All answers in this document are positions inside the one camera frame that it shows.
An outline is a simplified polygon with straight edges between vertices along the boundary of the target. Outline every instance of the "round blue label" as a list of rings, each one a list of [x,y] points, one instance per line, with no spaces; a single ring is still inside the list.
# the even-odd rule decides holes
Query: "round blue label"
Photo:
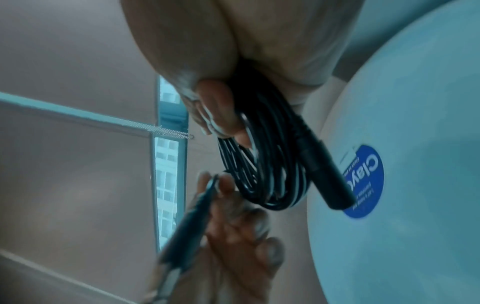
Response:
[[[384,189],[384,165],[374,148],[361,145],[356,158],[343,173],[347,184],[356,196],[356,204],[343,212],[351,218],[370,214],[379,203]]]

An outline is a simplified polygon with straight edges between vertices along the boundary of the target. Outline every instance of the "blue sticker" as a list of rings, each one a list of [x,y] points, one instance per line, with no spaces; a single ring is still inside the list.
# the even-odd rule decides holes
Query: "blue sticker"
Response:
[[[351,218],[362,218],[379,203],[384,189],[384,165],[370,146],[361,145],[355,154],[343,176],[356,196],[356,204],[343,212]]]

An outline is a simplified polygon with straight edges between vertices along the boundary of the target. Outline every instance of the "skin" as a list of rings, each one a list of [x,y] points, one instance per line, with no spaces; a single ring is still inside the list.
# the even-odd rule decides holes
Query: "skin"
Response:
[[[121,0],[138,47],[205,134],[251,145],[224,83],[250,60],[300,113],[346,46],[364,0]]]
[[[197,195],[205,191],[210,179],[208,172],[199,175]],[[268,214],[252,208],[235,192],[230,175],[220,176],[218,188],[203,246],[193,266],[179,279],[169,303],[266,304],[272,280],[285,258],[284,246],[277,238],[268,237]],[[157,286],[154,275],[150,290]]]

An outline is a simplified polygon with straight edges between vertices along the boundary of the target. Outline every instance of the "black cable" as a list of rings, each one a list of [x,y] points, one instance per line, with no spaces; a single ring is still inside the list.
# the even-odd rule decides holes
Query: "black cable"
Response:
[[[267,78],[241,61],[227,84],[252,149],[233,138],[219,139],[218,146],[226,171],[245,199],[283,210],[297,204],[312,181],[330,208],[355,203],[323,142]]]

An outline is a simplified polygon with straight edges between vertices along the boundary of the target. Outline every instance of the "white strip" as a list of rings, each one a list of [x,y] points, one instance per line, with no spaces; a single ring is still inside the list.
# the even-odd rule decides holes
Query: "white strip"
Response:
[[[61,106],[61,105],[57,105],[57,104],[53,104],[45,101],[30,99],[30,98],[7,94],[3,92],[0,92],[0,102],[21,106],[21,107],[26,107],[26,108],[31,108],[31,109],[36,109],[36,110],[49,111],[53,113],[69,115],[77,118],[88,119],[88,120],[98,121],[102,123],[134,128],[138,130],[147,131],[153,134],[158,134],[161,136],[170,136],[175,138],[186,138],[186,139],[193,138],[192,134],[170,130],[167,128],[162,128],[161,126],[158,127],[154,125],[144,124],[144,123],[117,118],[113,116],[97,114],[94,112],[74,109],[66,106]]]
[[[17,256],[13,253],[10,253],[6,250],[3,250],[3,249],[0,249],[0,256],[3,256],[4,258],[8,259],[8,260],[11,260],[15,263],[18,263],[18,264],[21,264],[21,265],[24,265],[28,268],[31,268],[31,269],[34,269],[38,272],[41,272],[41,273],[44,273],[48,276],[51,276],[51,277],[54,277],[54,278],[57,278],[57,279],[60,279],[62,281],[65,281],[65,282],[68,282],[70,284],[73,284],[73,285],[77,285],[79,287],[82,287],[82,288],[85,288],[85,289],[88,289],[90,291],[93,291],[93,292],[96,292],[96,293],[99,293],[99,294],[102,294],[104,296],[107,296],[107,297],[110,297],[110,298],[113,298],[113,299],[116,299],[120,302],[123,302],[123,303],[128,303],[128,304],[137,304],[136,302],[133,302],[133,301],[130,301],[130,300],[127,300],[127,299],[124,299],[122,297],[119,297],[117,295],[114,295],[112,293],[109,293],[109,292],[106,292],[106,291],[103,291],[101,289],[98,289],[98,288],[95,288],[93,286],[90,286],[88,284],[85,284],[83,282],[80,282],[80,281],[77,281],[75,279],[72,279],[72,278],[69,278],[65,275],[62,275],[62,274],[59,274],[59,273],[56,273],[48,268],[45,268],[43,266],[40,266],[34,262],[31,262],[29,260],[26,260],[20,256]]]

